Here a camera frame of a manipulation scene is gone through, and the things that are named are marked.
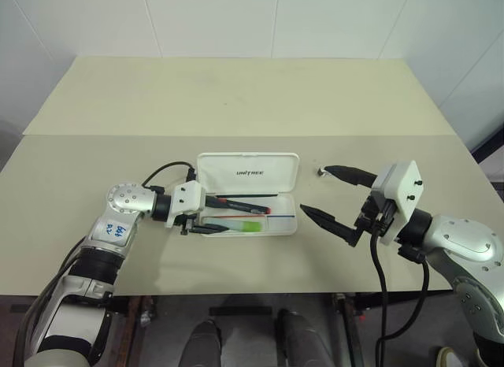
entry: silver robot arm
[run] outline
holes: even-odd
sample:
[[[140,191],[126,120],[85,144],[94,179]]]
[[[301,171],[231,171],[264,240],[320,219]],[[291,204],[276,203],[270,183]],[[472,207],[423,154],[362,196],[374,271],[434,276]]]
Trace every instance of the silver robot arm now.
[[[411,261],[426,258],[458,296],[481,359],[490,367],[504,365],[504,251],[499,237],[486,225],[467,219],[434,216],[416,208],[423,181],[414,161],[386,167],[378,176],[346,166],[326,166],[331,174],[371,188],[355,221],[355,229],[328,213],[302,205],[322,228],[355,246],[363,232],[378,227],[380,241],[402,244],[399,254]]]
[[[195,180],[177,186],[171,196],[137,183],[112,187],[103,215],[69,255],[69,260],[75,261],[65,269],[37,313],[31,338],[19,340],[22,350],[15,351],[13,365],[23,365],[25,357],[28,360],[24,365],[30,367],[96,363],[112,320],[106,304],[113,296],[117,274],[139,221],[151,217],[171,228],[177,216],[197,213],[204,203],[204,189]]]

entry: beige table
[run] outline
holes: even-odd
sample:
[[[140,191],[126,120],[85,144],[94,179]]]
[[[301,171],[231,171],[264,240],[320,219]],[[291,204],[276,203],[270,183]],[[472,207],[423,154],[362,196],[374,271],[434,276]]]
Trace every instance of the beige table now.
[[[256,123],[234,120],[245,115]],[[111,185],[141,181],[167,161],[194,163],[201,152],[295,152],[296,202],[348,225],[368,190],[317,177],[320,165],[376,172],[415,159],[422,209],[484,222],[504,238],[500,199],[401,61],[83,58],[26,133],[0,174],[0,264],[13,272],[0,277],[0,294],[38,293],[103,211]],[[173,185],[184,173],[157,182]],[[351,248],[301,211],[298,222],[292,236],[207,239],[144,221],[117,294],[379,289],[368,236]],[[418,289],[421,270],[396,252],[380,247],[388,287]],[[434,274],[430,288],[447,287]]]

